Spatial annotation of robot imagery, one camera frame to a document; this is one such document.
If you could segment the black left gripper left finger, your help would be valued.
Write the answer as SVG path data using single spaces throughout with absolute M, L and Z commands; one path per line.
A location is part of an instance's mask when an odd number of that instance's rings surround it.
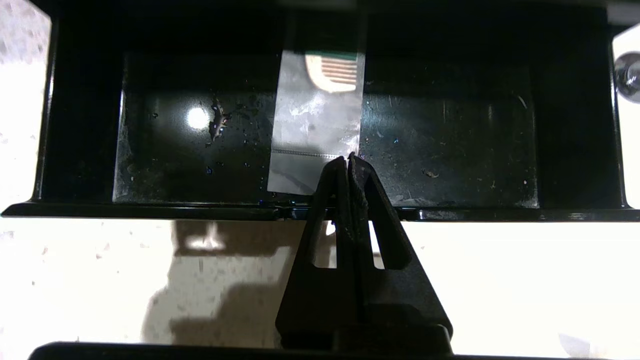
M 357 318 L 354 227 L 346 160 L 340 156 L 322 169 L 306 224 L 276 317 L 280 331 L 333 331 Z M 329 203 L 334 204 L 336 268 L 314 264 Z

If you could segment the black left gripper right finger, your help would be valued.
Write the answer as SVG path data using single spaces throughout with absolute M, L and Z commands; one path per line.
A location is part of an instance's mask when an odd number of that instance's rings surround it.
M 352 153 L 347 178 L 354 269 L 364 321 L 453 330 L 373 166 Z

